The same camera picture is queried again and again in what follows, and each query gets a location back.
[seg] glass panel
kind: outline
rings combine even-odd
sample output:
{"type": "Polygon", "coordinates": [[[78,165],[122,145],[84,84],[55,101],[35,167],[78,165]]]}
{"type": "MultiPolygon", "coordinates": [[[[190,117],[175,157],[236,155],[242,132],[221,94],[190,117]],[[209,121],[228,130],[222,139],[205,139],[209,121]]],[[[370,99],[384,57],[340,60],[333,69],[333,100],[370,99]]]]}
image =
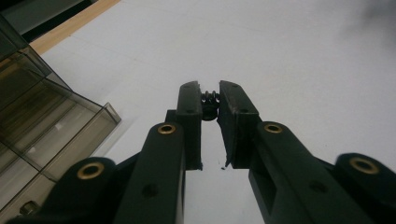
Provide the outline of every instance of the glass panel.
{"type": "Polygon", "coordinates": [[[21,154],[73,104],[42,82],[0,111],[0,140],[21,154]]]}
{"type": "Polygon", "coordinates": [[[72,90],[69,86],[67,86],[67,84],[64,82],[64,80],[61,79],[60,77],[58,77],[58,75],[56,75],[55,72],[53,72],[53,71],[47,76],[47,79],[55,82],[56,84],[58,84],[64,88],[72,90]]]}
{"type": "Polygon", "coordinates": [[[23,191],[15,197],[1,212],[0,223],[20,214],[21,207],[29,202],[42,204],[55,184],[43,175],[37,175],[23,191]]]}
{"type": "Polygon", "coordinates": [[[45,169],[44,175],[59,179],[66,169],[77,161],[89,157],[105,138],[113,131],[117,123],[102,109],[95,117],[80,131],[78,136],[63,149],[45,169]]]}
{"type": "Polygon", "coordinates": [[[29,63],[25,57],[18,57],[0,68],[0,109],[21,97],[43,77],[24,68],[29,63]]]}
{"type": "Polygon", "coordinates": [[[0,61],[18,49],[28,46],[2,15],[0,15],[0,43],[0,61]]]}
{"type": "Polygon", "coordinates": [[[8,166],[18,158],[18,155],[9,150],[5,145],[0,143],[0,174],[5,171],[8,166]]]}
{"type": "Polygon", "coordinates": [[[114,110],[113,106],[111,106],[110,103],[107,103],[105,105],[105,109],[106,109],[108,115],[111,116],[111,118],[113,118],[115,120],[115,122],[118,123],[121,121],[120,116],[117,114],[117,112],[114,110]]]}
{"type": "Polygon", "coordinates": [[[75,105],[45,136],[29,148],[25,156],[44,167],[94,115],[91,110],[75,105]]]}
{"type": "Polygon", "coordinates": [[[13,162],[0,175],[0,207],[6,205],[37,173],[26,161],[13,162]]]}
{"type": "Polygon", "coordinates": [[[67,89],[61,85],[58,85],[50,80],[45,79],[44,83],[47,85],[48,88],[51,88],[54,91],[59,92],[59,94],[62,94],[62,95],[67,94],[69,100],[74,101],[77,104],[86,107],[87,109],[90,109],[94,113],[97,113],[102,108],[99,104],[97,104],[93,101],[90,101],[89,99],[87,99],[75,92],[72,92],[69,89],[67,89]]]}
{"type": "Polygon", "coordinates": [[[29,63],[25,64],[26,69],[31,69],[32,71],[38,73],[40,76],[47,77],[52,73],[50,67],[37,55],[37,53],[30,47],[25,49],[20,49],[19,54],[29,60],[29,63]]]}

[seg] wooden trim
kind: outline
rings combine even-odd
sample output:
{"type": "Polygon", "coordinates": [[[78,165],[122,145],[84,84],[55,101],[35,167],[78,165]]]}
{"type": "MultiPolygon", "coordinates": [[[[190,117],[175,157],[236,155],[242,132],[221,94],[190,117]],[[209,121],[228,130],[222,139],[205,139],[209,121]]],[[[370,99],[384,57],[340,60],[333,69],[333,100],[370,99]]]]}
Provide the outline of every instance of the wooden trim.
{"type": "Polygon", "coordinates": [[[76,16],[70,18],[48,33],[40,36],[30,43],[30,46],[38,53],[42,54],[62,40],[73,34],[76,30],[116,5],[120,0],[99,0],[90,7],[85,8],[76,16]]]}

